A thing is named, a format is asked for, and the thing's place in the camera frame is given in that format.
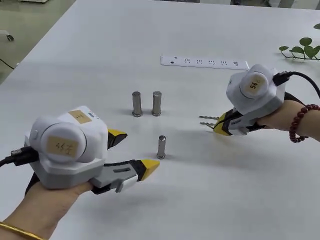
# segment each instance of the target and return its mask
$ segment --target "metal cylinder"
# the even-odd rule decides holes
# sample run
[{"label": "metal cylinder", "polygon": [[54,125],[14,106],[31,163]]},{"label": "metal cylinder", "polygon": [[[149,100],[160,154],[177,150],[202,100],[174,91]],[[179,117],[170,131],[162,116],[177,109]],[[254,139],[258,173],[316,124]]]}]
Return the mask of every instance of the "metal cylinder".
[{"label": "metal cylinder", "polygon": [[159,142],[158,142],[158,153],[156,154],[156,157],[158,159],[164,159],[166,157],[166,136],[159,136]]},{"label": "metal cylinder", "polygon": [[132,93],[132,102],[133,102],[132,115],[134,117],[141,117],[143,113],[141,109],[141,93],[139,91],[134,91]]},{"label": "metal cylinder", "polygon": [[152,107],[152,115],[158,117],[161,115],[161,92],[154,91],[153,92],[153,107]]}]

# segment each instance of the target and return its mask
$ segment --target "drill bit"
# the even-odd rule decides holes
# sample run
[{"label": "drill bit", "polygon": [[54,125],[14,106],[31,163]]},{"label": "drill bit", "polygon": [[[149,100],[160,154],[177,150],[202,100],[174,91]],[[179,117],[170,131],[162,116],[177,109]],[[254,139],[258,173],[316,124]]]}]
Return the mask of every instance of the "drill bit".
[{"label": "drill bit", "polygon": [[212,123],[212,122],[200,122],[201,125],[210,125],[210,126],[214,126],[216,125],[215,123]]},{"label": "drill bit", "polygon": [[199,116],[201,119],[212,119],[212,120],[219,120],[218,116]]},{"label": "drill bit", "polygon": [[206,124],[206,122],[204,122],[207,127],[211,128],[212,130],[215,130],[215,128],[213,127],[213,125],[210,125],[210,124]]}]

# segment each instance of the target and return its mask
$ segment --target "floor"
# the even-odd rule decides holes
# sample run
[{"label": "floor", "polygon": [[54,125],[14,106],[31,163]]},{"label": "floor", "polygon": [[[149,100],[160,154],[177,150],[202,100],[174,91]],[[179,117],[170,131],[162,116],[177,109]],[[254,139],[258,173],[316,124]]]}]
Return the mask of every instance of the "floor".
[{"label": "floor", "polygon": [[[6,36],[0,35],[0,59],[15,67],[75,1],[49,0],[43,4],[0,0],[0,30],[7,30],[14,36],[14,41],[10,42]],[[200,0],[202,3],[215,3],[215,1],[217,0]],[[263,6],[261,0],[242,0],[242,2],[249,6]],[[0,84],[11,71],[0,62]]]}]

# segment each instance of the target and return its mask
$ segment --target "human hand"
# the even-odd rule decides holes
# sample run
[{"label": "human hand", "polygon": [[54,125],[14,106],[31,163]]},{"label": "human hand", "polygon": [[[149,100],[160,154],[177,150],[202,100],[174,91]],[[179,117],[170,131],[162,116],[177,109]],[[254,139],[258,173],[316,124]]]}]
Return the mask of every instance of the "human hand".
[{"label": "human hand", "polygon": [[4,222],[49,239],[78,197],[92,187],[86,182],[69,189],[48,190],[37,182]]},{"label": "human hand", "polygon": [[289,131],[291,123],[304,105],[294,100],[285,100],[273,113],[260,118],[257,123],[270,129]]}]

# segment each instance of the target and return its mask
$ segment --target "white power strip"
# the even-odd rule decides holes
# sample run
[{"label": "white power strip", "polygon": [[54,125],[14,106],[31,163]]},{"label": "white power strip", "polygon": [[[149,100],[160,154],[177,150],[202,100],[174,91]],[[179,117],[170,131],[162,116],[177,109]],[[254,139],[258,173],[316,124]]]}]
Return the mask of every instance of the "white power strip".
[{"label": "white power strip", "polygon": [[161,56],[160,63],[165,66],[249,70],[246,61],[215,57]]}]

